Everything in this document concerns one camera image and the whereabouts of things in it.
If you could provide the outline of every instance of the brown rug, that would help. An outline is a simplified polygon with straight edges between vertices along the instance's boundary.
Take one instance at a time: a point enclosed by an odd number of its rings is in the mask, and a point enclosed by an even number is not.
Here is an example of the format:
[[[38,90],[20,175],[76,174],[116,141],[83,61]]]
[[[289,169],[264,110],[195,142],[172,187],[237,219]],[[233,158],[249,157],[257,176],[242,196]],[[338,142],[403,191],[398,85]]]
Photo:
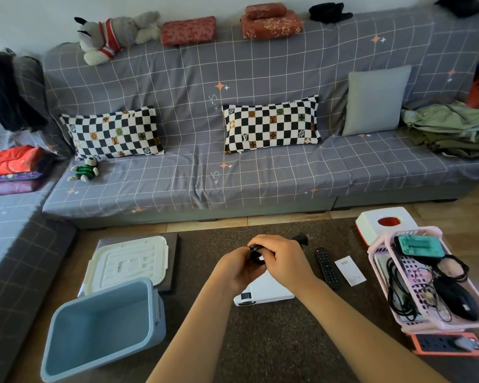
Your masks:
[[[332,219],[180,233],[175,284],[172,292],[163,296],[167,322],[164,342],[65,381],[144,383],[218,259],[246,245],[257,234],[279,234],[290,238],[305,233],[309,245],[304,247],[304,252],[314,273],[321,278],[313,254],[315,248],[326,247],[332,260],[350,255],[367,281],[351,287],[338,272],[341,288],[337,293],[390,336],[409,346],[408,338],[394,321],[379,288],[354,220]],[[246,307],[233,305],[214,381],[346,383],[358,380],[319,323],[297,299],[293,299]]]

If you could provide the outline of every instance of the black and white checkered pillow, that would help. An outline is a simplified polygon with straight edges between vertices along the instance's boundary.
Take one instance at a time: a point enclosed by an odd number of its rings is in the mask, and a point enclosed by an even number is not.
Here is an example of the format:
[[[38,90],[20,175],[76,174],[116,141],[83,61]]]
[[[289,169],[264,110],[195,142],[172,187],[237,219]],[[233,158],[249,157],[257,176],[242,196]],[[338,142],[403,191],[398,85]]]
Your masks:
[[[152,106],[101,115],[60,116],[67,125],[77,157],[116,158],[163,154]]]
[[[277,105],[224,105],[225,153],[318,143],[318,100],[319,96],[314,95]]]

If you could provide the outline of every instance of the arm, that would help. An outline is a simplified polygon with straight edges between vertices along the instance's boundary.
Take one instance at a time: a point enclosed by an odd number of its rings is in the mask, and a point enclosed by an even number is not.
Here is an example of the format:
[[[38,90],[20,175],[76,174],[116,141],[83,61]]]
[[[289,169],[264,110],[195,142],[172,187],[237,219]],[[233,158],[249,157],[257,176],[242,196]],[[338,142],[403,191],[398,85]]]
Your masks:
[[[335,294],[313,271],[294,240],[259,235],[270,274],[319,321],[363,383],[447,383],[438,372],[396,342]]]
[[[147,383],[213,380],[232,299],[266,271],[248,261],[249,253],[241,247],[218,261]]]

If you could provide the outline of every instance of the projector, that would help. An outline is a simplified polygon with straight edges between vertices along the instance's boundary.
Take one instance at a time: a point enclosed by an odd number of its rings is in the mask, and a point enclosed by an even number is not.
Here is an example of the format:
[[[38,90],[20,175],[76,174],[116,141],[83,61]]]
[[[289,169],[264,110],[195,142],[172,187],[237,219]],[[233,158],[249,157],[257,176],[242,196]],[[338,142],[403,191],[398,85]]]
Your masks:
[[[250,283],[245,290],[236,297],[236,306],[263,304],[294,298],[294,294],[278,283],[266,270],[265,273]]]

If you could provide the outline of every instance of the pink plastic basket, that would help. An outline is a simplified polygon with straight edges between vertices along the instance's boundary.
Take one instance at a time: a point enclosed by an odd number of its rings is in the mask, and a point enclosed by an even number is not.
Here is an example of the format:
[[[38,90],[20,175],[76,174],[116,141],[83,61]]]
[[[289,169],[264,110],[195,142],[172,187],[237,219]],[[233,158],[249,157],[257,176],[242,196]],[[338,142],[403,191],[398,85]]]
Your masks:
[[[445,305],[438,299],[436,301],[434,298],[428,300],[426,294],[423,291],[423,288],[431,280],[431,273],[425,269],[431,270],[429,266],[421,264],[411,257],[402,256],[401,261],[397,259],[396,254],[392,250],[391,245],[394,243],[394,237],[402,234],[417,234],[417,235],[429,235],[435,236],[440,239],[440,242],[447,254],[451,254],[450,250],[447,248],[445,243],[442,240],[442,231],[437,227],[419,227],[415,230],[408,231],[396,231],[389,232],[381,235],[377,240],[369,247],[367,250],[369,254],[369,261],[374,269],[374,272],[378,278],[380,286],[382,287],[385,297],[388,295],[387,287],[383,280],[383,274],[380,274],[374,260],[376,253],[388,252],[394,264],[396,265],[397,270],[402,275],[402,280],[406,284],[410,294],[415,301],[415,304],[420,312],[420,314],[425,318],[424,321],[413,321],[407,322],[403,321],[402,318],[396,313],[392,312],[396,322],[401,326],[402,331],[408,334],[421,334],[421,333],[434,333],[434,332],[444,332],[444,331],[461,331],[467,328],[479,328],[479,320],[476,322],[464,320],[456,315],[450,314]],[[468,279],[465,283],[461,284],[467,291],[472,294],[476,302],[479,305],[479,292],[473,285],[473,283]],[[430,307],[428,304],[436,304],[438,309]]]

